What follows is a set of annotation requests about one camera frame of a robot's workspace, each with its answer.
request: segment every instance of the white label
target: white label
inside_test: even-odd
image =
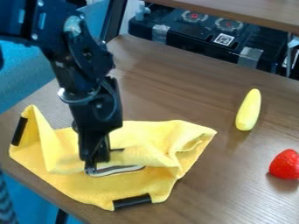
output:
[[[220,35],[218,35],[218,37],[213,42],[222,46],[229,46],[233,42],[233,40],[233,36],[220,33]]]

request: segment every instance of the black tape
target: black tape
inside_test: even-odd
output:
[[[132,207],[132,206],[136,206],[136,205],[141,205],[141,204],[145,204],[145,203],[151,203],[151,197],[148,193],[141,195],[141,196],[137,196],[137,197],[126,198],[126,199],[116,199],[113,201],[115,210],[121,209],[124,207]]]
[[[11,144],[13,144],[15,146],[18,146],[20,144],[20,141],[21,141],[22,135],[24,133],[24,128],[27,124],[27,121],[28,121],[27,118],[24,118],[22,116],[20,117],[20,120],[18,121],[18,124],[17,124],[15,134],[12,138]]]

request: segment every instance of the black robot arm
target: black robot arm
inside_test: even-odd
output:
[[[115,67],[105,42],[96,43],[85,15],[62,0],[0,0],[0,39],[38,46],[49,59],[69,104],[79,135],[80,159],[86,172],[109,161],[110,131],[122,126],[122,105]]]

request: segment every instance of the black equipment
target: black equipment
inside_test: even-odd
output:
[[[122,18],[126,0],[117,1]],[[79,134],[80,159],[86,173],[96,172],[97,162],[109,161],[108,133],[122,126],[122,105],[117,81],[108,77],[115,67],[104,40],[110,40],[109,23],[115,1],[110,1],[102,39],[90,36],[85,15],[63,0],[0,0],[0,39],[38,46],[50,60],[60,85],[59,97],[69,104],[73,127]]]
[[[144,19],[130,19],[131,35],[273,74],[282,72],[288,36],[284,31],[157,4],[149,8]]]

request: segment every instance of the yellow cloth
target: yellow cloth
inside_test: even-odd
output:
[[[182,121],[124,122],[110,134],[112,151],[106,165],[145,165],[140,171],[106,177],[89,177],[79,159],[77,134],[53,130],[35,106],[22,114],[28,118],[19,146],[10,157],[74,200],[114,210],[113,200],[149,193],[153,203],[167,200],[210,143],[216,131]]]

